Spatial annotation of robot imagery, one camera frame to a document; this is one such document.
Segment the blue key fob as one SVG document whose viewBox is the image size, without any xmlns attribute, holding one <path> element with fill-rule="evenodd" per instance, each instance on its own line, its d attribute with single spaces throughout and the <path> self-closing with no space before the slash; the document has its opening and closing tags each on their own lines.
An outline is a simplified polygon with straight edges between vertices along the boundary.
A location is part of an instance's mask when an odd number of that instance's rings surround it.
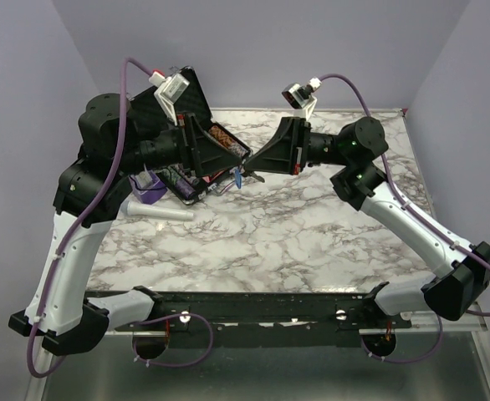
<svg viewBox="0 0 490 401">
<path fill-rule="evenodd" d="M 234 182 L 236 187 L 241 190 L 242 189 L 242 172 L 240 167 L 236 167 L 233 171 Z"/>
</svg>

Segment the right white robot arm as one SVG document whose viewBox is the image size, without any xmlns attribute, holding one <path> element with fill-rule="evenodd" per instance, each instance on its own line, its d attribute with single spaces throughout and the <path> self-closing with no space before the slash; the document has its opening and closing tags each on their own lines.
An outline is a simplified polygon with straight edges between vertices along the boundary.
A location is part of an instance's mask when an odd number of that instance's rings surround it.
<svg viewBox="0 0 490 401">
<path fill-rule="evenodd" d="M 244 169 L 298 175 L 307 165 L 341 166 L 330 179 L 338 198 L 388 228 L 431 271 L 421 280 L 376 286 L 361 309 L 364 321 L 381 327 L 392 316 L 418 311 L 457 321 L 488 287 L 490 245 L 472 245 L 402 195 L 374 163 L 387 149 L 378 119 L 363 117 L 329 135 L 313 132 L 306 119 L 284 117 L 272 139 L 245 161 Z"/>
</svg>

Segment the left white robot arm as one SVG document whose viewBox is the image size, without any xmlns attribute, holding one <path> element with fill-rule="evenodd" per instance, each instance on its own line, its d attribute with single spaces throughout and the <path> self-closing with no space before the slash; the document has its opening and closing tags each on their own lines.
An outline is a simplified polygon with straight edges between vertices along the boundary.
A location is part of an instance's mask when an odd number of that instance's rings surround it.
<svg viewBox="0 0 490 401">
<path fill-rule="evenodd" d="M 202 178 L 242 162 L 211 136 L 212 115 L 201 94 L 179 98 L 177 126 L 152 90 L 127 100 L 125 111 L 121 104 L 118 94 L 101 94 L 80 115 L 83 143 L 59 177 L 54 237 L 41 281 L 30 304 L 8 322 L 25 337 L 40 336 L 57 357 L 92 350 L 111 329 L 137 322 L 152 330 L 162 322 L 161 297 L 146 287 L 99 299 L 85 295 L 100 244 L 132 191 L 131 176 L 182 165 Z"/>
</svg>

